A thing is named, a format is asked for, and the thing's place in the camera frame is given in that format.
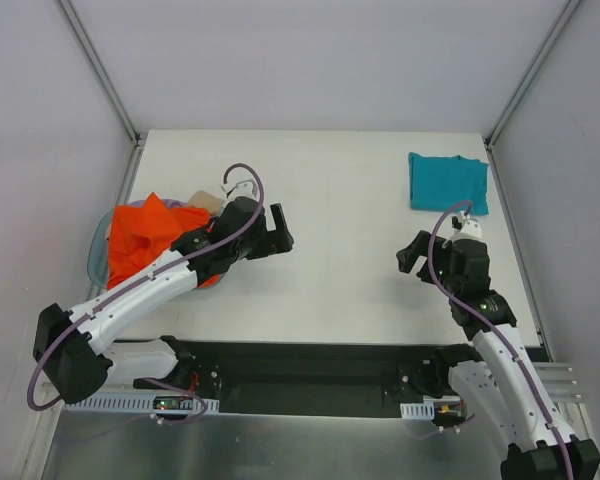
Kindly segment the orange t shirt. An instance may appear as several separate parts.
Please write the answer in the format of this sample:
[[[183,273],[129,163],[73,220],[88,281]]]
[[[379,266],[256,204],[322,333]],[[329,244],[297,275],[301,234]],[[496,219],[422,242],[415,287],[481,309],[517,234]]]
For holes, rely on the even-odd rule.
[[[113,210],[108,237],[108,290],[156,260],[183,233],[204,227],[212,216],[204,209],[168,209],[152,192],[140,208],[123,204]]]

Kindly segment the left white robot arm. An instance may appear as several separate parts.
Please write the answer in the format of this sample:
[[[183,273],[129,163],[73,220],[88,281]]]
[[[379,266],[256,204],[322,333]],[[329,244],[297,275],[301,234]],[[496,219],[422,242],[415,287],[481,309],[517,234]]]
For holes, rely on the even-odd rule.
[[[131,362],[111,349],[127,328],[167,301],[224,276],[240,260],[288,253],[294,239],[283,208],[239,196],[208,224],[181,234],[157,259],[104,294],[69,310],[52,304],[38,316],[33,375],[45,375],[67,404],[79,403],[117,375],[154,377],[184,387],[191,365],[171,341],[141,348]]]

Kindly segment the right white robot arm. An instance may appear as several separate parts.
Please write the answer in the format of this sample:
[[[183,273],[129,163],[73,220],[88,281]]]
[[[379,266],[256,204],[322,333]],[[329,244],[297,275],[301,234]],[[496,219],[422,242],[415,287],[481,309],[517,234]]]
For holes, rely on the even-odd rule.
[[[502,478],[594,478],[599,449],[579,437],[542,384],[510,306],[490,287],[486,244],[420,231],[396,258],[403,273],[426,260],[417,277],[442,287],[467,337],[435,349],[409,373],[410,386],[436,399],[459,396],[500,453]]]

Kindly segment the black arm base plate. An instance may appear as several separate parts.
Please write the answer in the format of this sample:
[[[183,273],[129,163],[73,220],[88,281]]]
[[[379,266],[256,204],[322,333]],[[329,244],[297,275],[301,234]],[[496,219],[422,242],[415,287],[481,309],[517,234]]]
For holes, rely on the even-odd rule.
[[[397,418],[403,404],[453,395],[451,367],[480,358],[467,344],[194,342],[171,335],[166,384],[193,387],[224,414]]]

